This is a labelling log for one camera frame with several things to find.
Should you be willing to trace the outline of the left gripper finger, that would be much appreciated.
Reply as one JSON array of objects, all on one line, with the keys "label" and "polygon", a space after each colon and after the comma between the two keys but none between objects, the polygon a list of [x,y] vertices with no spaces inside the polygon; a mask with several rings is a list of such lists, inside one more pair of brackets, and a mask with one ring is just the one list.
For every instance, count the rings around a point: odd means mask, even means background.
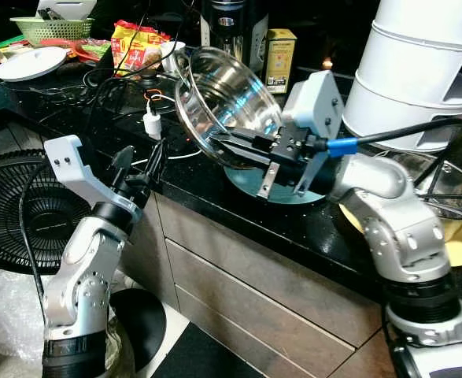
[{"label": "left gripper finger", "polygon": [[126,146],[120,151],[116,152],[111,167],[115,170],[114,180],[111,183],[112,187],[119,187],[121,183],[126,179],[128,170],[132,166],[132,158],[135,154],[135,148],[133,146]]},{"label": "left gripper finger", "polygon": [[144,166],[144,183],[148,190],[154,190],[159,177],[162,176],[167,161],[167,141],[159,140],[152,148],[151,155]]}]

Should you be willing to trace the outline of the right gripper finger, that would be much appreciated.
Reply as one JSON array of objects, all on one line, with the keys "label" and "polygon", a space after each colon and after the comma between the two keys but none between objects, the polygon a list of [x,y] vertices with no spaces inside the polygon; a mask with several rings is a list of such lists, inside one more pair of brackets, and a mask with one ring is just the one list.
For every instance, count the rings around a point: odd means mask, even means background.
[{"label": "right gripper finger", "polygon": [[267,154],[254,154],[249,151],[233,151],[235,169],[267,169],[274,159]]},{"label": "right gripper finger", "polygon": [[230,131],[213,134],[213,144],[224,149],[248,151],[250,154],[270,154],[276,139],[265,134]]}]

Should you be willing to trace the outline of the stainless steel bowl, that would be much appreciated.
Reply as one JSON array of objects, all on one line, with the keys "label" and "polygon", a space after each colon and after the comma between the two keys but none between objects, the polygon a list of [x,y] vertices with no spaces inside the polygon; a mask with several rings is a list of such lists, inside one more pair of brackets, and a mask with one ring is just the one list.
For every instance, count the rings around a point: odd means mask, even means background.
[{"label": "stainless steel bowl", "polygon": [[213,144],[213,134],[238,131],[276,138],[283,126],[281,105],[234,55],[210,46],[187,55],[190,72],[178,80],[174,94],[181,125],[202,154],[235,169],[233,151],[244,150]]},{"label": "stainless steel bowl", "polygon": [[[399,162],[409,172],[411,179],[418,179],[425,170],[429,170],[428,176],[416,187],[417,192],[432,192],[432,194],[462,194],[462,169],[453,163],[446,161],[439,167],[430,169],[435,158],[428,154],[418,152],[386,150],[378,154],[392,161]],[[448,206],[462,206],[462,199],[430,199],[430,202],[439,202]],[[429,206],[436,216],[450,220],[462,220],[457,213],[450,213]]]}]

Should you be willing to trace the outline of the black steel kitchen appliance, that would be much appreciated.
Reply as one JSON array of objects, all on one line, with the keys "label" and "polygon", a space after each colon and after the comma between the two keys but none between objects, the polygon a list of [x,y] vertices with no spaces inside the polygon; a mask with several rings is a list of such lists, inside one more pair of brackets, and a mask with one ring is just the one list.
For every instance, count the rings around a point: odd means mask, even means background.
[{"label": "black steel kitchen appliance", "polygon": [[234,55],[253,72],[265,66],[269,6],[265,0],[203,0],[201,45]]}]

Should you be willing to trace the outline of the kitchen base cabinet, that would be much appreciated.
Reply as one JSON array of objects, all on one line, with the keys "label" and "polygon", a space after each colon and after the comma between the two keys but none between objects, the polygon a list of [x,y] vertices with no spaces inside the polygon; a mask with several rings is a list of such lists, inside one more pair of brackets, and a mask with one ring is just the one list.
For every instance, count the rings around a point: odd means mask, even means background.
[{"label": "kitchen base cabinet", "polygon": [[395,378],[378,303],[173,199],[120,270],[267,378]]}]

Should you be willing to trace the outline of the round pale plate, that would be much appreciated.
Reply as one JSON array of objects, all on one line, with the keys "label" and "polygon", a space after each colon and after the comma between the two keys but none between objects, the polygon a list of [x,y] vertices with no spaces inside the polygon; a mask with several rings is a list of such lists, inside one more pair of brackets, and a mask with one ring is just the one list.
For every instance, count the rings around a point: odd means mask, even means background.
[{"label": "round pale plate", "polygon": [[[234,184],[238,190],[245,192],[250,197],[257,197],[258,191],[261,188],[262,180],[265,176],[263,169],[232,169],[224,167],[224,174],[228,180]],[[272,204],[311,204],[311,202],[320,201],[324,195],[318,195],[316,192],[306,191],[303,195],[296,195],[294,187],[281,186],[281,184],[273,183],[270,188],[267,202]]]}]

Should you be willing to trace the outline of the white charger plug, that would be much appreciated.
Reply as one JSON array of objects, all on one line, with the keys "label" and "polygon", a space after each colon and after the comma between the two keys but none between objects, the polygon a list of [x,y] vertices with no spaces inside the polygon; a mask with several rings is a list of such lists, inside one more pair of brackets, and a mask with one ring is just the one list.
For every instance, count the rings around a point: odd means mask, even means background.
[{"label": "white charger plug", "polygon": [[142,116],[145,133],[155,140],[162,140],[163,122],[159,114],[151,111],[145,112]]}]

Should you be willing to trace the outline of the yellow carton box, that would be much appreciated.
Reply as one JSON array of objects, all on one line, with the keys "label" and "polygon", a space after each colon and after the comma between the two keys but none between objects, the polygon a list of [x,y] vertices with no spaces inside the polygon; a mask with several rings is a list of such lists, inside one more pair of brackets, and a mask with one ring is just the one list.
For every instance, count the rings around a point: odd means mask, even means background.
[{"label": "yellow carton box", "polygon": [[263,83],[271,94],[285,94],[289,80],[297,36],[285,28],[269,29]]}]

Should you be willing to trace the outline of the plain white cup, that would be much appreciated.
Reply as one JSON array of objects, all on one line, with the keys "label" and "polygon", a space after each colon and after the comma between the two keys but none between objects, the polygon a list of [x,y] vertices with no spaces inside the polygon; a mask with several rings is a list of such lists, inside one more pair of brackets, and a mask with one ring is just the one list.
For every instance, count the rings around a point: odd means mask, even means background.
[{"label": "plain white cup", "polygon": [[183,41],[165,41],[160,46],[162,68],[169,75],[183,80],[190,72],[190,58],[185,53]]}]

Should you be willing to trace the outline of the yellow red snack bag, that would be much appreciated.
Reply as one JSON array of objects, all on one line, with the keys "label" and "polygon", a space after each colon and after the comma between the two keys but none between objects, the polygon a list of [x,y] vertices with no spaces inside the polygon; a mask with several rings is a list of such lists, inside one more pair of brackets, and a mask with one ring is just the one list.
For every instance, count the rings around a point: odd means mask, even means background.
[{"label": "yellow red snack bag", "polygon": [[115,76],[126,76],[130,72],[155,68],[162,57],[160,46],[171,40],[170,35],[136,23],[119,20],[111,37]]}]

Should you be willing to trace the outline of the black fan grille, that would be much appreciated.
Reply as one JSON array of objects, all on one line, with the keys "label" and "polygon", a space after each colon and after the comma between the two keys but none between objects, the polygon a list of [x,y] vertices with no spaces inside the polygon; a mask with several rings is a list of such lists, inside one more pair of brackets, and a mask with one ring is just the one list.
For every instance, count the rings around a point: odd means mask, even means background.
[{"label": "black fan grille", "polygon": [[90,215],[89,202],[58,183],[51,169],[28,180],[44,159],[41,149],[0,154],[0,269],[31,273],[18,217],[22,191],[26,234],[40,274],[57,274],[69,238],[79,221]]}]

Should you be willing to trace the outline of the black round fan base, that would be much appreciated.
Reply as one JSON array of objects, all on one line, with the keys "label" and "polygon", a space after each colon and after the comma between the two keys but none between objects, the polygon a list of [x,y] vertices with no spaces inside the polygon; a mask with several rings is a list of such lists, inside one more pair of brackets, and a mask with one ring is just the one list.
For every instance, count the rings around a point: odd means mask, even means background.
[{"label": "black round fan base", "polygon": [[145,289],[128,288],[113,293],[109,304],[125,328],[139,373],[158,355],[164,342],[167,321],[163,303]]}]

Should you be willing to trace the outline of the white round lid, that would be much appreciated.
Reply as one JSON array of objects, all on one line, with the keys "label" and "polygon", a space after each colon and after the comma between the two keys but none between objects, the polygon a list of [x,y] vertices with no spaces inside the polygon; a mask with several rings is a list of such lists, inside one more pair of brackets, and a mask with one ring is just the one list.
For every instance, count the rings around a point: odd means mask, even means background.
[{"label": "white round lid", "polygon": [[58,46],[35,48],[0,64],[0,80],[21,82],[40,78],[55,71],[68,58],[68,50]]}]

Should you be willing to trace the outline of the green plastic basket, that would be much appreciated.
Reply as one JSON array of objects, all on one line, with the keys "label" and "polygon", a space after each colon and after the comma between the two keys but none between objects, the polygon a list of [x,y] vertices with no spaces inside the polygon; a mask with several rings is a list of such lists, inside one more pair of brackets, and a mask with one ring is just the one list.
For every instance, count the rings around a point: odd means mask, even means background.
[{"label": "green plastic basket", "polygon": [[43,39],[87,39],[94,18],[83,20],[43,20],[36,16],[11,17],[22,36],[33,46],[40,46]]}]

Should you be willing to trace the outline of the thin black utensil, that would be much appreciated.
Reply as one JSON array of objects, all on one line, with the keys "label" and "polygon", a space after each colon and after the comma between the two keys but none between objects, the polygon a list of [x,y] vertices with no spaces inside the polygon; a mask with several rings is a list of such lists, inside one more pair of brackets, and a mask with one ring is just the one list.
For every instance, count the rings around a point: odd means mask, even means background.
[{"label": "thin black utensil", "polygon": [[439,204],[439,202],[430,202],[430,199],[462,199],[462,194],[432,194],[432,192],[418,192],[418,197],[424,199],[425,204],[435,206],[437,209],[455,213],[455,215],[462,217],[462,206],[448,206],[446,204]]}]

